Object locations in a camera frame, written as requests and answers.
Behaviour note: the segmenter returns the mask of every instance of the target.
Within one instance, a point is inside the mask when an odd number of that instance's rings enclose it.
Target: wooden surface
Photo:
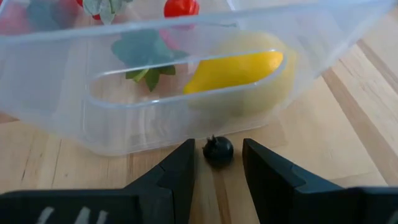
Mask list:
[[[258,223],[242,167],[243,138],[344,187],[398,185],[397,37],[395,9],[277,119],[230,134],[230,167],[214,172],[199,153],[190,223]],[[174,149],[101,157],[6,115],[0,123],[0,192],[124,187]]]

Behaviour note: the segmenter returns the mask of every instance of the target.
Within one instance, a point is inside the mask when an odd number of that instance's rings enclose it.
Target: green leaf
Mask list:
[[[101,21],[105,25],[110,25],[114,19],[115,13],[112,13],[112,9],[108,0],[103,1],[106,6],[101,9],[99,15],[101,16]]]
[[[181,59],[181,58],[185,58],[185,57],[189,56],[188,53],[186,53],[186,52],[184,52],[182,50],[173,50],[173,55],[174,55],[174,58],[176,58],[176,59],[177,58]]]
[[[154,91],[156,85],[159,82],[160,73],[156,69],[150,69],[145,76],[145,82],[147,83],[149,91]]]
[[[148,68],[147,69],[143,69],[143,70],[135,70],[135,71],[130,71],[130,72],[126,72],[126,79],[133,79],[135,82],[139,82],[139,80],[141,80],[141,78],[143,78],[145,76],[145,74],[148,72]]]
[[[127,39],[115,41],[111,50],[128,67],[140,67],[149,64],[150,52],[137,49],[136,45]]]
[[[129,32],[123,32],[121,34],[121,37],[122,39],[126,39],[132,45],[136,45],[138,47],[140,47],[144,43],[148,43],[152,47],[156,38],[159,37],[159,34],[154,29],[140,29]]]
[[[163,75],[175,75],[174,65],[163,66],[156,69],[159,71],[160,74]]]
[[[115,8],[114,8],[114,6],[113,6],[112,0],[109,0],[109,7],[111,8],[111,13],[112,13],[112,14],[115,14],[115,13],[116,13],[116,10],[115,10]]]
[[[97,15],[101,12],[102,0],[83,0],[83,9],[89,15]]]
[[[172,51],[167,47],[166,43],[163,41],[162,38],[160,38],[159,35],[156,38],[154,47],[155,47],[155,51],[159,55],[170,55],[172,53]]]

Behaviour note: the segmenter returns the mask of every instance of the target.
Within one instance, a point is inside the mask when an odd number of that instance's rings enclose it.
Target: cherry tomato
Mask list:
[[[95,16],[93,16],[93,19],[95,19],[95,20],[101,20],[101,16],[98,14],[98,15],[95,15]]]
[[[196,0],[167,0],[164,5],[164,17],[197,15],[199,8]]]
[[[79,6],[83,7],[83,0],[76,0],[76,1],[77,1],[77,4],[78,4]]]

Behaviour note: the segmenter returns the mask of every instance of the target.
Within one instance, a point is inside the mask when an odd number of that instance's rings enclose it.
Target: clear plastic container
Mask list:
[[[0,110],[105,155],[265,125],[395,4],[198,0],[198,16],[164,19],[164,0],[134,0],[115,24],[104,26],[82,9],[32,9],[40,1],[51,0],[1,4]],[[29,9],[28,29],[23,22],[8,22],[15,4]],[[36,16],[49,11],[52,16]],[[55,26],[52,19],[63,22]],[[153,55],[150,62],[126,66],[112,53],[122,35],[133,34],[134,44],[145,52],[146,40],[159,33],[187,55]],[[231,42],[235,37],[243,42]],[[214,50],[226,43],[223,50]],[[270,50],[282,52],[284,59],[265,79],[183,94],[199,61]],[[175,64],[177,74],[161,75],[153,92],[124,78],[126,71]]]

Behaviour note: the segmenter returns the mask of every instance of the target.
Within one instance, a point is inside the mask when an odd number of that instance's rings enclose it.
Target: lemon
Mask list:
[[[231,55],[250,51],[262,52],[201,61],[183,93],[250,83],[257,85],[194,98],[190,100],[190,106],[212,114],[247,116],[270,111],[284,101],[294,84],[295,52],[277,37],[263,32],[240,31],[210,53]],[[281,65],[284,67],[280,72],[274,73]]]
[[[278,69],[283,57],[281,52],[259,52],[203,60],[183,92],[190,94],[257,82]]]

